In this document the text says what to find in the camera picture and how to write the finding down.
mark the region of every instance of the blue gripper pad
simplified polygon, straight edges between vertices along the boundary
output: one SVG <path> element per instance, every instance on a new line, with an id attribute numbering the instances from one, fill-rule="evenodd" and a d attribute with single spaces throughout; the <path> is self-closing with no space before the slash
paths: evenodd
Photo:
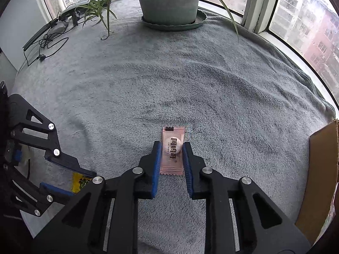
<path id="1" fill-rule="evenodd" d="M 144 175 L 136 181 L 135 193 L 141 199 L 153 199 L 158 191 L 160 175 L 161 143 L 155 141 L 152 152 L 140 159 L 139 167 L 144 170 Z"/>
<path id="2" fill-rule="evenodd" d="M 61 195 L 66 195 L 66 196 L 74 196 L 75 194 L 73 192 L 70 191 L 66 191 L 63 189 L 60 189 L 58 187 L 55 187 L 53 185 L 50 185 L 48 183 L 40 183 L 40 187 L 43 186 L 50 194 L 61 194 Z"/>
<path id="3" fill-rule="evenodd" d="M 208 193 L 208 184 L 200 178 L 200 171 L 206 167 L 202 157 L 195 156 L 191 144 L 185 142 L 182 146 L 183 165 L 186 178 L 187 192 L 191 199 L 206 198 Z"/>

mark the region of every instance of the power cord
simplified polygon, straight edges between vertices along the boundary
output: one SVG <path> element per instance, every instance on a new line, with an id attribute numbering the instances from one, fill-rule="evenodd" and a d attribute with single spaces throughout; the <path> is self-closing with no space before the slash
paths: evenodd
<path id="1" fill-rule="evenodd" d="M 37 56 L 37 58 L 35 58 L 31 63 L 28 63 L 28 59 L 27 59 L 27 57 L 26 57 L 25 51 L 23 52 L 23 54 L 24 54 L 24 56 L 25 56 L 25 59 L 26 59 L 26 62 L 27 62 L 27 66 L 29 67 L 31 64 L 33 64 L 33 63 L 34 63 L 36 60 L 38 60 L 38 59 L 42 62 L 42 61 L 45 60 L 46 58 L 51 57 L 52 55 L 56 54 L 56 53 L 57 53 L 57 52 L 58 52 L 58 51 L 66 44 L 66 42 L 68 41 L 69 37 L 62 38 L 61 40 L 57 41 L 56 43 L 54 43 L 54 44 L 51 45 L 50 47 L 48 46 L 48 44 L 49 44 L 50 42 L 53 42 L 56 38 L 60 37 L 61 35 L 65 34 L 65 33 L 68 33 L 69 31 L 71 31 L 71 30 L 74 29 L 74 28 L 75 28 L 75 27 L 72 27 L 72 28 L 70 28 L 70 29 L 67 30 L 67 31 L 66 31 L 67 28 L 65 28 L 65 30 L 64 30 L 62 33 L 60 33 L 60 32 L 53 32 L 53 33 L 49 34 L 50 29 L 51 29 L 51 28 L 50 28 L 50 29 L 48 30 L 48 32 L 44 34 L 44 36 L 42 37 L 42 39 L 40 39 L 40 40 L 38 40 L 38 41 L 32 43 L 32 45 L 33 45 L 33 44 L 36 44 L 36 43 L 38 43 L 37 45 L 40 45 L 40 47 L 39 47 L 39 55 Z M 41 54 L 41 49 L 45 49 L 45 48 L 50 49 L 50 48 L 52 48 L 53 46 L 55 46 L 56 44 L 60 43 L 62 40 L 65 40 L 65 42 L 62 43 L 62 45 L 60 46 L 60 48 L 58 48 L 55 52 L 53 52 L 52 54 L 50 54 L 50 55 L 48 55 L 48 56 L 46 56 L 46 55 L 44 55 L 44 54 Z"/>

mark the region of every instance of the candy wrapper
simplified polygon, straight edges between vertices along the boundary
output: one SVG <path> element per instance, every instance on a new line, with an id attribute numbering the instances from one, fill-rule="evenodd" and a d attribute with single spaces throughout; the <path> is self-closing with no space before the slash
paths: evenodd
<path id="1" fill-rule="evenodd" d="M 160 174 L 182 175 L 182 145 L 185 127 L 162 128 L 162 157 Z"/>

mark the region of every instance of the gray fleece blanket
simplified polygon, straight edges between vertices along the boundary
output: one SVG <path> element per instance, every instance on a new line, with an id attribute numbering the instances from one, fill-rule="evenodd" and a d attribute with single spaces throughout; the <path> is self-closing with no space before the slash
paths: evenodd
<path id="1" fill-rule="evenodd" d="M 310 78 L 260 36 L 239 27 L 238 41 L 223 17 L 161 32 L 142 24 L 138 0 L 111 8 L 118 20 L 106 41 L 102 24 L 79 26 L 59 52 L 16 79 L 13 93 L 56 124 L 62 151 L 109 179 L 149 154 L 163 126 L 184 126 L 208 166 L 252 178 L 295 221 L 308 138 L 335 116 Z M 72 173 L 43 154 L 33 151 L 31 181 L 70 190 Z M 60 207 L 25 215 L 32 234 Z M 156 198 L 139 201 L 138 229 L 140 253 L 203 253 L 204 201 L 189 199 L 184 176 L 162 175 Z"/>

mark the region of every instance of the black device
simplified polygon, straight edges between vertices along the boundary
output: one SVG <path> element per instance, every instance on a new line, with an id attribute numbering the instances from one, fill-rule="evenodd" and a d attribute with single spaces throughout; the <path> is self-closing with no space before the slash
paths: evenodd
<path id="1" fill-rule="evenodd" d="M 81 169 L 76 158 L 61 152 L 55 126 L 50 120 L 20 95 L 8 97 L 3 82 L 0 88 L 0 116 L 5 123 L 0 126 L 3 154 L 0 171 L 7 177 L 6 200 L 37 216 L 52 202 L 65 204 L 34 238 L 32 253 L 137 253 L 138 199 L 153 199 L 157 193 L 161 143 L 155 141 L 151 153 L 121 176 L 109 180 L 96 176 L 76 195 L 45 184 L 37 188 L 14 167 L 12 150 L 19 142 L 45 149 L 47 160 L 72 171 L 91 176 L 95 173 Z M 42 124 L 32 122 L 32 116 Z M 48 139 L 24 134 L 23 128 L 47 133 Z M 189 142 L 184 143 L 182 151 L 189 196 L 193 200 L 206 200 L 206 254 L 304 254 L 309 251 L 311 245 L 301 231 L 249 177 L 240 180 L 223 177 L 206 167 L 203 158 L 193 154 Z M 114 208 L 108 246 L 107 251 L 103 251 L 112 199 Z M 229 199 L 233 201 L 236 215 L 239 252 L 235 252 Z"/>
<path id="2" fill-rule="evenodd" d="M 56 23 L 58 23 L 59 21 L 65 21 L 69 17 L 72 17 L 73 26 L 74 27 L 77 26 L 78 21 L 80 19 L 80 11 L 79 10 L 75 11 L 75 8 L 73 8 L 69 12 L 65 12 L 64 14 L 60 15 L 59 17 L 56 17 L 52 21 L 49 21 L 27 41 L 27 43 L 23 46 L 23 51 L 25 52 L 36 40 L 39 39 L 41 35 L 43 35 L 50 28 L 53 28 L 56 25 Z"/>

